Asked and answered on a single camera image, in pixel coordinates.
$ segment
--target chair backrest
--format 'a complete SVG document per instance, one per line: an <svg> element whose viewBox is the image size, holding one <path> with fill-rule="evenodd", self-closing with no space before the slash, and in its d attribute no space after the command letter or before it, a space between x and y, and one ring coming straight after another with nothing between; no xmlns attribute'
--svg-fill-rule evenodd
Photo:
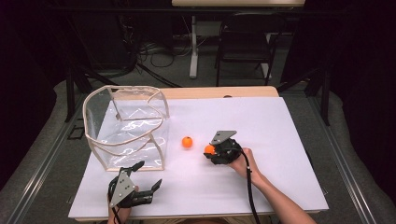
<svg viewBox="0 0 396 224"><path fill-rule="evenodd" d="M275 13L237 12L222 22L220 36L222 33L281 34L285 27L286 20Z"/></svg>

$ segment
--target wooden desk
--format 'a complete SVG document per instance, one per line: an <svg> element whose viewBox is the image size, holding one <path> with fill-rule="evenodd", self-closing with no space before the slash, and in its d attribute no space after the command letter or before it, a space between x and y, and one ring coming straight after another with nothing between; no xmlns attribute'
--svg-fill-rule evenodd
<svg viewBox="0 0 396 224"><path fill-rule="evenodd" d="M172 0L174 7L303 7L305 0ZM198 48L197 21L191 22L191 66L190 78L197 78ZM262 71L268 70L268 64L262 64Z"/></svg>
<svg viewBox="0 0 396 224"><path fill-rule="evenodd" d="M131 174L142 190L160 178L163 183L152 204L134 207L131 218L224 217L251 214L246 179L203 155L218 130L236 130L241 146L250 147L262 172L307 212L328 205L294 127L289 110L273 87L163 89L170 109L170 129L163 171ZM180 144L194 140L191 149ZM69 217L78 221L107 218L106 172L91 154ZM274 211L253 188L258 214Z"/></svg>

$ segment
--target forearm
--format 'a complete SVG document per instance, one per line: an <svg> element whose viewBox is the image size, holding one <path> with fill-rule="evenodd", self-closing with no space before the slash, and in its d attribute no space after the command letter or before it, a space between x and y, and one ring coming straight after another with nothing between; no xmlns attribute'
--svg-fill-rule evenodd
<svg viewBox="0 0 396 224"><path fill-rule="evenodd" d="M253 176L252 183L274 208L282 224L316 223L298 204L277 189L264 175Z"/></svg>

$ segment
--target gray floor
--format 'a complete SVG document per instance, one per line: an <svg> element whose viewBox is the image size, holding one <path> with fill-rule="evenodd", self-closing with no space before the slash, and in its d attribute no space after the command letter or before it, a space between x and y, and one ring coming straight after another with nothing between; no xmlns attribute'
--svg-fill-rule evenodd
<svg viewBox="0 0 396 224"><path fill-rule="evenodd" d="M270 85L279 85L287 49L285 45L276 55ZM190 54L177 56L170 66L164 68L153 66L150 62L152 56L148 56L143 64L183 87L209 87L215 85L215 53L216 47L211 41L206 40L200 46L196 79L189 78ZM152 62L157 65L167 64L171 58L156 54ZM224 76L235 72L255 73L252 67L233 64L223 67ZM167 87L139 69L112 80L121 85ZM95 88L103 85L96 80L91 80L91 83ZM221 85L262 85L262 82L222 80ZM375 184L350 145L342 102L331 95L331 126L326 127L318 117L318 100L306 98L302 93L304 85L301 83L282 92L281 96L288 105L305 149L312 157L318 181L327 191L325 197L330 210L312 217L318 223L395 223L394 204ZM76 222L67 215L91 151L84 137L68 139L74 127L82 127L80 108L69 123L64 123L65 83L60 83L55 90L58 99L50 119L14 176L0 192L0 223ZM83 100L84 95L78 91L76 96L81 96L78 102Z"/></svg>

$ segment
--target human hand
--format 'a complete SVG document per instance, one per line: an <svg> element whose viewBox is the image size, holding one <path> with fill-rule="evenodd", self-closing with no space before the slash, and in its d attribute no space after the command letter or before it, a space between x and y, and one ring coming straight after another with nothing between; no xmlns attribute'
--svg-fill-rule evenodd
<svg viewBox="0 0 396 224"><path fill-rule="evenodd" d="M139 187L135 186L135 191L139 191ZM118 206L115 206L114 209L116 210L117 216L119 217L121 223L125 223L126 220L128 219L129 215L131 215L132 208L120 208ZM116 215L114 214L113 210L111 207L108 207L108 224L120 224L118 223L116 219Z"/></svg>
<svg viewBox="0 0 396 224"><path fill-rule="evenodd" d="M262 173L260 172L259 168L257 167L256 161L254 160L253 151L248 147L244 147L242 148L242 150L244 150L244 153L247 156L252 180L260 178ZM235 169L235 171L242 177L247 178L247 163L243 155L239 156L235 161L231 162L229 166Z"/></svg>

